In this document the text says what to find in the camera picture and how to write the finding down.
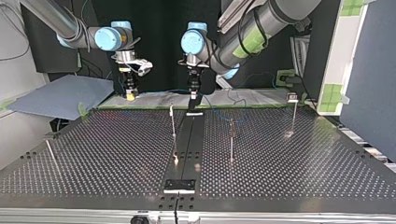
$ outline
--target table surface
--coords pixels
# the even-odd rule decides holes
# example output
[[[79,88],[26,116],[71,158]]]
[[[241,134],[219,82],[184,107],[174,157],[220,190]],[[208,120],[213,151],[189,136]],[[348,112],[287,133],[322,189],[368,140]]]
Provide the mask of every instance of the table surface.
[[[167,110],[95,111],[51,141],[57,160],[42,145],[0,172],[0,208],[396,214],[396,175],[310,109],[294,127],[292,108],[184,114],[175,139]]]

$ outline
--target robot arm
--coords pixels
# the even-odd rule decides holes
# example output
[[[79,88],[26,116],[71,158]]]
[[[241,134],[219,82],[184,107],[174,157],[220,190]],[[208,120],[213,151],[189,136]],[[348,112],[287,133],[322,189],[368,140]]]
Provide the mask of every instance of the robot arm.
[[[53,0],[21,0],[21,3],[48,25],[60,43],[73,49],[117,51],[134,45],[131,23],[113,21],[111,27],[89,27]]]
[[[249,19],[241,27],[241,40],[235,35],[221,49],[206,37],[205,23],[190,22],[187,32],[181,39],[181,47],[188,55],[186,64],[192,66],[198,61],[199,63],[196,64],[204,63],[217,74],[231,78],[247,56],[260,53],[266,40],[279,33],[288,24],[307,17],[319,3],[320,0],[268,0],[264,5],[247,14]]]
[[[138,77],[147,74],[152,63],[137,59],[132,25],[128,21],[113,21],[110,27],[87,27],[66,8],[53,0],[21,0],[21,3],[46,23],[56,34],[61,45],[72,49],[102,49],[116,51],[113,59],[124,77],[123,88],[128,100],[138,94]]]

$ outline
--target white panel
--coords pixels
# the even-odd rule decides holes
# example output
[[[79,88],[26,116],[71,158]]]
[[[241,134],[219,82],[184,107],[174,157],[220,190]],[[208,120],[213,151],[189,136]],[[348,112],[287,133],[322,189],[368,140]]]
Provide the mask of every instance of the white panel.
[[[3,0],[12,6],[17,6],[15,0]],[[8,16],[21,28],[18,19],[9,9],[4,9]],[[17,56],[24,53],[27,41],[15,28],[7,23],[0,13],[0,59]],[[32,53],[29,51],[19,59],[0,62],[0,102],[37,89],[46,82],[42,74],[35,71]]]
[[[0,170],[37,147],[50,132],[51,118],[12,113],[0,119]]]
[[[0,0],[19,10],[18,1]],[[7,15],[21,28],[17,17],[4,8]],[[0,12],[0,59],[24,53],[27,40]],[[35,71],[32,53],[29,51],[19,59],[0,61],[0,104],[15,99],[29,91],[45,85],[42,74]],[[50,131],[49,118],[0,111],[0,169],[15,161],[21,154],[36,147],[44,134]]]

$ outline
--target metal post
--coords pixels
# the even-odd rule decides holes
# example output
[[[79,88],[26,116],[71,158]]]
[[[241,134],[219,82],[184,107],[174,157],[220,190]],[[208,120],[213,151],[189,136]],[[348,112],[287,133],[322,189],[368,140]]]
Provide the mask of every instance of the metal post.
[[[235,124],[233,119],[230,120],[230,161],[233,162],[233,139],[236,137]]]
[[[60,37],[70,39],[76,35],[76,20],[53,0],[21,0],[21,3]]]
[[[50,156],[52,157],[53,160],[56,160],[55,154],[53,154],[52,147],[51,147],[51,145],[50,145],[50,140],[46,140],[46,143],[47,143],[47,147],[48,147],[48,149],[49,149],[49,154],[50,154]]]

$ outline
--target cable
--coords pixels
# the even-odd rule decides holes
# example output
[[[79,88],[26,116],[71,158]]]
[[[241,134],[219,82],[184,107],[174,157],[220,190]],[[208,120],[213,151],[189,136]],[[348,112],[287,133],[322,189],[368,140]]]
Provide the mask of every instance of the cable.
[[[258,53],[252,53],[249,52],[248,49],[245,47],[244,42],[242,40],[242,23],[244,22],[244,19],[246,17],[246,15],[248,14],[248,10],[251,8],[251,6],[256,2],[256,0],[253,0],[250,2],[250,4],[247,6],[247,8],[245,9],[244,13],[242,14],[241,20],[238,22],[238,40],[239,40],[239,45],[241,46],[242,50],[250,57],[256,56]],[[259,14],[257,12],[258,7],[254,7],[253,8],[253,17],[254,17],[254,21],[256,22],[256,26],[258,27],[260,33],[262,34],[262,38],[264,38],[264,43],[262,44],[262,46],[264,48],[266,48],[268,46],[268,38],[267,35],[264,31],[264,28],[262,27],[262,24],[260,22],[260,17]]]
[[[300,65],[297,62],[297,48],[296,48],[296,38],[293,37],[293,47],[294,47],[294,57],[296,58],[296,66],[297,66],[297,73],[295,74],[297,77],[300,78],[301,83],[303,84],[304,90],[306,92],[306,95],[308,96],[309,100],[311,101],[312,105],[314,106],[314,108],[318,111],[318,106],[317,104],[314,102],[314,99],[312,98],[311,94],[309,94],[308,88],[305,86],[305,82],[303,77],[300,75]]]
[[[96,65],[95,63],[91,62],[90,60],[84,59],[82,57],[81,57],[81,60],[86,62],[86,63],[89,63],[89,64],[93,65],[95,68],[97,68],[99,70],[99,72],[100,72],[100,77],[103,77],[103,71],[98,65]]]
[[[235,87],[235,89],[241,88],[243,85],[245,85],[245,84],[247,83],[247,81],[248,81],[251,77],[254,77],[254,76],[262,76],[262,75],[265,75],[265,74],[269,74],[269,75],[271,75],[271,76],[273,77],[273,87],[276,89],[275,84],[274,84],[274,79],[275,79],[276,76],[275,76],[274,74],[270,73],[270,72],[262,72],[262,73],[251,74],[250,76],[248,76],[248,77],[245,79],[245,81],[244,81],[241,85]]]
[[[106,77],[105,79],[107,80],[112,74],[113,74],[113,72],[110,71],[110,72],[107,74],[107,77]]]
[[[99,76],[95,71],[93,71],[93,70],[90,68],[90,66],[87,65],[86,63],[82,63],[82,64],[84,64],[84,65],[88,68],[88,77],[91,76],[91,72],[92,72],[96,77],[103,78],[103,77]]]
[[[85,24],[87,24],[87,22],[85,22],[85,20],[84,20],[84,9],[85,9],[85,6],[87,6],[87,3],[88,3],[88,0],[85,0],[84,4],[82,5],[82,8],[81,8],[81,19]]]
[[[178,224],[178,216],[177,216],[177,205],[178,205],[178,196],[180,195],[180,193],[177,194],[177,199],[176,199],[176,203],[175,203],[175,210],[174,210],[174,215],[175,215],[175,223]]]
[[[10,6],[9,4],[0,3],[0,9],[1,9],[1,12],[2,12],[3,16],[7,19],[7,22],[14,29],[16,29],[16,31],[18,31],[18,33],[20,33],[21,36],[26,40],[27,48],[26,48],[26,50],[23,53],[21,53],[19,55],[12,56],[12,57],[9,57],[9,58],[0,59],[0,62],[5,62],[5,61],[14,60],[14,59],[19,59],[19,58],[23,57],[24,55],[26,55],[29,52],[29,49],[30,49],[29,40],[28,40],[26,34],[23,31],[21,31],[20,28],[15,24],[15,22],[7,15],[7,13],[3,10],[3,7],[8,8],[9,10],[11,10],[15,14],[15,16],[17,16],[18,20],[20,21],[20,23],[22,25],[23,31],[24,31],[24,24],[23,24],[23,19],[22,19],[21,15],[19,14],[19,12],[15,8]]]

